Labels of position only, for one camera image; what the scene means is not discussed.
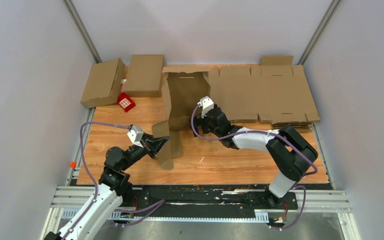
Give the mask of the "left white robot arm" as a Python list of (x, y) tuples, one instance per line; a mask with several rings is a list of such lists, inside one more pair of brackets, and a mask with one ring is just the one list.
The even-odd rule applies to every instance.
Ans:
[(105, 153), (103, 172), (94, 192), (66, 225), (56, 232), (48, 232), (44, 239), (94, 239), (119, 206), (129, 206), (133, 201), (130, 175), (125, 170), (145, 156), (155, 159), (169, 140), (169, 136), (154, 137), (147, 133), (138, 133), (134, 135), (133, 145), (127, 149), (118, 146), (109, 148)]

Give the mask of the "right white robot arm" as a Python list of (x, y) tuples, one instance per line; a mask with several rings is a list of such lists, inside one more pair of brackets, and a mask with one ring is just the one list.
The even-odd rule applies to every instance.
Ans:
[(290, 125), (274, 130), (257, 130), (232, 124), (218, 106), (200, 114), (196, 112), (194, 109), (189, 119), (195, 137), (204, 139), (205, 134), (213, 134), (212, 140), (221, 142), (226, 148), (270, 154), (278, 173), (264, 191), (263, 199), (272, 209), (285, 203), (285, 195), (303, 177), (318, 172), (314, 164), (318, 152)]

